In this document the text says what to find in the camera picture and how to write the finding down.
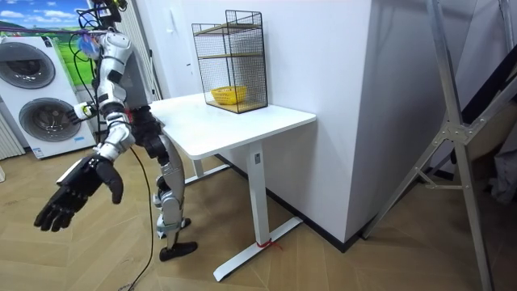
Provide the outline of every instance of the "tripod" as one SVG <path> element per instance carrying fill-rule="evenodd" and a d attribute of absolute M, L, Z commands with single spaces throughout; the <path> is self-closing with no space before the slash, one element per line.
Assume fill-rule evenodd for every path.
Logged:
<path fill-rule="evenodd" d="M 512 49 L 513 35 L 511 34 L 512 29 L 508 1 L 500 0 L 499 2 L 502 15 L 505 20 L 506 41 L 508 43 L 508 48 Z M 467 145 L 472 139 L 474 139 L 481 129 L 483 129 L 487 122 L 489 122 L 489 120 L 498 113 L 500 109 L 505 107 L 508 102 L 514 98 L 515 94 L 517 94 L 517 78 L 511 79 L 511 82 L 506 86 L 506 88 L 494 98 L 489 107 L 472 124 L 465 124 L 461 118 L 456 80 L 454 78 L 454 69 L 452 67 L 451 55 L 445 37 L 445 30 L 443 28 L 443 12 L 440 8 L 439 0 L 427 0 L 427 11 L 431 21 L 436 59 L 438 61 L 439 75 L 442 82 L 448 120 L 442 125 L 431 144 L 426 148 L 424 153 L 414 164 L 413 168 L 399 184 L 395 193 L 374 217 L 373 221 L 365 229 L 362 236 L 364 239 L 368 238 L 375 226 L 395 205 L 395 203 L 397 203 L 399 198 L 417 176 L 421 176 L 425 179 L 427 181 L 426 187 L 430 189 L 463 190 L 483 290 L 492 291 L 494 290 L 494 282 L 492 280 L 489 258 L 486 254 L 485 241 L 481 231 L 479 209 L 477 207 L 477 200 L 473 190 L 472 167 L 470 164 Z M 435 151 L 446 140 L 454 143 L 457 166 L 461 177 L 461 185 L 438 185 L 422 171 Z"/>

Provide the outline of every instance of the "herringbone floor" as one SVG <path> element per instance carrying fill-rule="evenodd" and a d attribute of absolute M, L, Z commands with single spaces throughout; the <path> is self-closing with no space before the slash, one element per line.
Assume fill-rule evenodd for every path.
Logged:
<path fill-rule="evenodd" d="M 137 150 L 153 180 L 158 167 Z M 1 161 L 7 181 L 0 183 L 0 290 L 123 291 L 149 254 L 147 190 L 131 153 L 116 167 L 124 178 L 121 205 L 97 192 L 59 233 L 32 227 L 35 215 L 53 194 L 54 181 L 79 151 L 44 161 L 31 154 Z M 203 161 L 205 168 L 220 164 Z M 190 161 L 184 161 L 187 176 Z M 483 224 L 498 290 L 517 289 L 517 209 L 481 196 Z M 271 228 L 291 214 L 269 200 Z M 180 240 L 196 240 L 193 254 L 158 261 L 163 241 L 136 290 L 289 291 L 289 290 L 480 290 L 473 244 L 461 192 L 428 191 L 417 186 L 382 221 L 372 237 L 345 254 L 305 225 L 216 283 L 212 272 L 254 241 L 247 182 L 232 170 L 187 187 L 185 214 L 192 225 Z"/>

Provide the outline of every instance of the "yellow bowl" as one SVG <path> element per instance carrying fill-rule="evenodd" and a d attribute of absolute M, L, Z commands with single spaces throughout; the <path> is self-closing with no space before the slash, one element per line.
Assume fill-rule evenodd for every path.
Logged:
<path fill-rule="evenodd" d="M 210 91 L 220 105 L 235 105 L 246 98 L 246 86 L 224 86 Z"/>

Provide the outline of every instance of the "wire rack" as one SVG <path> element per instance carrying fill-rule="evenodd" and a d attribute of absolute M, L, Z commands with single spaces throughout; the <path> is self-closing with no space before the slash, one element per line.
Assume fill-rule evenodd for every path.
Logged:
<path fill-rule="evenodd" d="M 207 104 L 235 113 L 267 106 L 262 14 L 226 11 L 226 23 L 192 24 Z"/>

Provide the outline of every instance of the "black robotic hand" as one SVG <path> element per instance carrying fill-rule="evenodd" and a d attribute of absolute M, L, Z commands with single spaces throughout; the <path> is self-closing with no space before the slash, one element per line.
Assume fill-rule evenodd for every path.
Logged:
<path fill-rule="evenodd" d="M 113 203 L 119 204 L 124 185 L 113 163 L 98 154 L 81 159 L 65 174 L 65 178 L 57 181 L 59 189 L 41 209 L 34 226 L 54 232 L 67 228 L 75 213 L 82 209 L 102 183 L 111 190 Z"/>
<path fill-rule="evenodd" d="M 66 117 L 72 124 L 79 124 L 84 120 L 89 120 L 99 114 L 97 105 L 93 102 L 83 102 L 74 106 L 73 109 L 66 112 Z"/>

